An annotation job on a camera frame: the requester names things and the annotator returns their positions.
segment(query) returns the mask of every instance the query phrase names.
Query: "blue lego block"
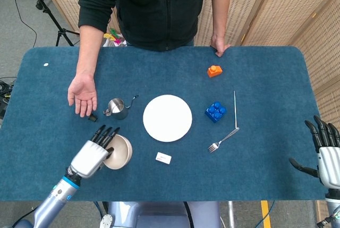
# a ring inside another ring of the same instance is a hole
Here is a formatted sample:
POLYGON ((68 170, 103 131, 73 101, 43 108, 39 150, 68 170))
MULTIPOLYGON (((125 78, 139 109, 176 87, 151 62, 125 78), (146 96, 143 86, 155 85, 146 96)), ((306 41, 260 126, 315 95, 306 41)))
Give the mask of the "blue lego block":
POLYGON ((220 102, 214 102, 210 107, 208 107, 205 111, 205 114, 216 123, 219 121, 225 114, 227 113, 227 109, 221 105, 220 102))

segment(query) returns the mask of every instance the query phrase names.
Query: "black jacket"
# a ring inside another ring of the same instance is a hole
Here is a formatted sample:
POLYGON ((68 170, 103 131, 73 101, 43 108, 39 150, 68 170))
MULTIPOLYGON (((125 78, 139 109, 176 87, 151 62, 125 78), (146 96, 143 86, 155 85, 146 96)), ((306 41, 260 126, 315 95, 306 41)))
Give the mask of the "black jacket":
POLYGON ((189 42, 197 33, 203 0, 79 0, 79 26, 103 32, 117 7, 126 41, 151 50, 169 50, 189 42))

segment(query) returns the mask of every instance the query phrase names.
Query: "yellow tape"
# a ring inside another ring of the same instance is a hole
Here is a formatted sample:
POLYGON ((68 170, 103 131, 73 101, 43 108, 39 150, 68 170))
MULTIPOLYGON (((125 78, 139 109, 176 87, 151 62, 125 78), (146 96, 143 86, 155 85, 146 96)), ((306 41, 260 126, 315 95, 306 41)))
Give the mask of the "yellow tape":
MULTIPOLYGON (((261 201, 261 209, 262 209, 262 217, 264 218, 268 214, 268 211, 269 211, 268 201, 266 201, 266 200, 261 201)), ((263 228, 271 228, 269 215, 263 221, 263 228)))

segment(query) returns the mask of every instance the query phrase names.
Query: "beige bowl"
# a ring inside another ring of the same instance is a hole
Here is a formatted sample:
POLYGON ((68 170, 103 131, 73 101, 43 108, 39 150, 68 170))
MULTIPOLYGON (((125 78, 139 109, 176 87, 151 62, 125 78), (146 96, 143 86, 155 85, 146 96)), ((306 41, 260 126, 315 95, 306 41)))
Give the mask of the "beige bowl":
POLYGON ((126 137, 117 134, 107 145, 106 149, 113 147, 115 150, 104 164, 113 170, 124 167, 131 159, 132 146, 126 137))

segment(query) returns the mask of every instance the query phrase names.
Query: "tripod stand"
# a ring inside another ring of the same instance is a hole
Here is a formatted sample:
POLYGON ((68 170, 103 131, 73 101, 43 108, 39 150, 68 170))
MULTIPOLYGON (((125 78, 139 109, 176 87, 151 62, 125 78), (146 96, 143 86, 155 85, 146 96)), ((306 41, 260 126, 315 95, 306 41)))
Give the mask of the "tripod stand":
POLYGON ((69 43, 70 46, 74 46, 74 44, 70 41, 70 39, 69 39, 69 37, 67 36, 66 33, 71 33, 71 34, 75 34, 75 35, 79 35, 79 33, 71 31, 71 30, 66 30, 65 28, 62 28, 61 25, 58 23, 57 19, 53 16, 51 10, 48 8, 48 6, 44 2, 44 0, 38 0, 38 1, 43 7, 42 12, 47 13, 49 15, 49 17, 52 19, 52 21, 54 22, 54 24, 58 28, 58 36, 57 36, 57 42, 56 42, 55 46, 59 45, 59 41, 60 41, 61 36, 63 36, 65 38, 65 40, 67 41, 67 43, 69 43))

